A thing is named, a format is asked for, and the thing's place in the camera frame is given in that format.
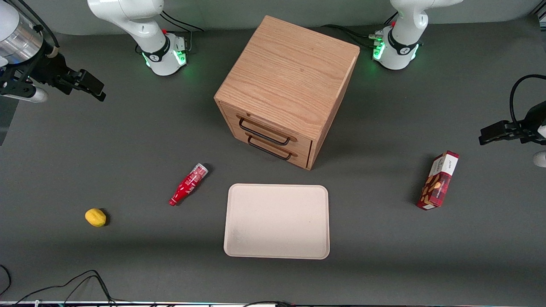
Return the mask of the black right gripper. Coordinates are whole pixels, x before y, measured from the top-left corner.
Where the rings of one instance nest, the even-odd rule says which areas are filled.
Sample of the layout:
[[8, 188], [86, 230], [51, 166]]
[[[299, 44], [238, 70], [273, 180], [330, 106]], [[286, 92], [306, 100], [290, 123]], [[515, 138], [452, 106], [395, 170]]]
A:
[[50, 50], [45, 49], [30, 76], [25, 81], [15, 76], [17, 70], [2, 67], [0, 70], [0, 94], [9, 98], [31, 98], [34, 95], [33, 81], [50, 86], [57, 86], [62, 93], [70, 95], [73, 90], [82, 91], [98, 101], [107, 97], [103, 92], [104, 84], [87, 70], [69, 70], [66, 72], [66, 59], [62, 54], [48, 58]]

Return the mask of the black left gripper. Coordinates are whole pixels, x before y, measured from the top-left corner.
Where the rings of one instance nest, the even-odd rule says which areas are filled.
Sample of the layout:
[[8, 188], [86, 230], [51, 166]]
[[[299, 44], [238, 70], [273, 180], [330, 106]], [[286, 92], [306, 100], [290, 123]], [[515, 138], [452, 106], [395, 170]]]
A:
[[527, 142], [545, 144], [545, 120], [546, 102], [543, 101], [531, 107], [524, 119], [518, 121], [521, 129], [527, 135], [526, 138], [521, 138], [521, 133], [517, 130], [516, 124], [502, 120], [482, 128], [480, 130], [479, 143], [483, 146], [501, 140], [510, 141], [520, 139], [521, 144], [526, 144]]

